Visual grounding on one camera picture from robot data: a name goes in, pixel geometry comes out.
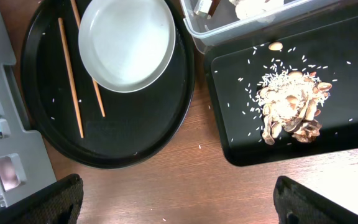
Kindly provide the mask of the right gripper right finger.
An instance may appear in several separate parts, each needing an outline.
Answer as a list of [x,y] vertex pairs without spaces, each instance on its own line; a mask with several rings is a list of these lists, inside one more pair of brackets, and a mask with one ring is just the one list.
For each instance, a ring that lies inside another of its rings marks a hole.
[[358,223],[358,215],[281,175],[273,190],[279,224]]

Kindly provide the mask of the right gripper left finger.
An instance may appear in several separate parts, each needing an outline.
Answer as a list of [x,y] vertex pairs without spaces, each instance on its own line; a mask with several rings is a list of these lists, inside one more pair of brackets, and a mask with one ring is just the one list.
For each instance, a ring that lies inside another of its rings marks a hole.
[[0,224],[76,224],[83,203],[83,180],[70,174],[0,211]]

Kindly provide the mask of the food scraps pile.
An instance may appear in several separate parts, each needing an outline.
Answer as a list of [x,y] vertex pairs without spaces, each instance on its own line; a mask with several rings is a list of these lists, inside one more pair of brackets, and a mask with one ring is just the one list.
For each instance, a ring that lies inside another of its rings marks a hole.
[[271,72],[262,76],[254,98],[264,121],[262,139],[273,145],[285,131],[298,142],[313,142],[322,128],[315,119],[321,113],[318,106],[330,97],[332,84],[322,82],[315,71],[285,66],[279,58],[271,63]]

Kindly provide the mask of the pale green plate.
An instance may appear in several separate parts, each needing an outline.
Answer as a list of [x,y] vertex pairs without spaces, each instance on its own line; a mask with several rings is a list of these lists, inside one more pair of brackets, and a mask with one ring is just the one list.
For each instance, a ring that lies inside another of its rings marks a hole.
[[86,71],[118,93],[156,81],[170,63],[175,41],[174,18],[164,0],[92,0],[78,34]]

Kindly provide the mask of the wooden chopstick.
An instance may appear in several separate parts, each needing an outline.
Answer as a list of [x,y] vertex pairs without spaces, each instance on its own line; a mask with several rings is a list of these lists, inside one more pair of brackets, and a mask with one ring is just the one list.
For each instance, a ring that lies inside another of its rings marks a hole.
[[69,49],[68,49],[67,37],[65,34],[65,27],[63,24],[63,19],[61,17],[58,18],[58,25],[59,25],[59,31],[60,31],[60,36],[61,36],[61,41],[62,41],[62,46],[63,46],[63,53],[65,56],[65,62],[66,62],[66,67],[67,67],[67,72],[68,72],[68,79],[69,79],[69,83],[70,83],[70,91],[71,91],[71,96],[72,96],[73,105],[74,105],[74,109],[75,109],[76,120],[77,120],[78,129],[79,129],[79,133],[80,133],[80,138],[84,138],[80,109],[79,109],[79,105],[78,105],[78,98],[77,98],[76,88],[75,88],[75,81],[74,81],[74,77],[73,77],[73,70],[71,67],[71,60],[70,60],[70,53],[69,53]]
[[[75,17],[75,21],[76,21],[77,28],[79,29],[79,28],[80,28],[81,19],[80,19],[80,15],[79,15],[79,12],[78,12],[77,5],[76,5],[76,1],[75,1],[75,0],[70,0],[70,4],[71,4],[71,8],[72,8],[74,17]],[[100,94],[100,91],[99,91],[98,83],[97,83],[94,79],[92,79],[92,81],[93,81],[94,91],[95,91],[95,93],[96,93],[96,97],[97,97],[97,100],[98,100],[98,104],[99,104],[99,108],[100,108],[100,110],[101,110],[102,117],[105,117],[106,114],[105,114],[105,110],[104,110],[104,105],[103,105],[103,102],[102,102],[101,94]]]

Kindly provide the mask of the white tissue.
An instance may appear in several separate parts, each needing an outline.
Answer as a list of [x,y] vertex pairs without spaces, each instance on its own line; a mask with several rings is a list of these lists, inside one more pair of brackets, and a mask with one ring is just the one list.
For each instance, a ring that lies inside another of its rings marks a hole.
[[240,20],[257,16],[284,5],[284,0],[229,0],[235,6],[236,16]]

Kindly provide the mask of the gold snack wrapper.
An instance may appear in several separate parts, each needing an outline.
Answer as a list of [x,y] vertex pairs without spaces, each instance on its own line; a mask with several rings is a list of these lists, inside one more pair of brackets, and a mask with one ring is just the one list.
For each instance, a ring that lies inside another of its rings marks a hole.
[[197,0],[193,12],[201,17],[212,17],[221,0]]

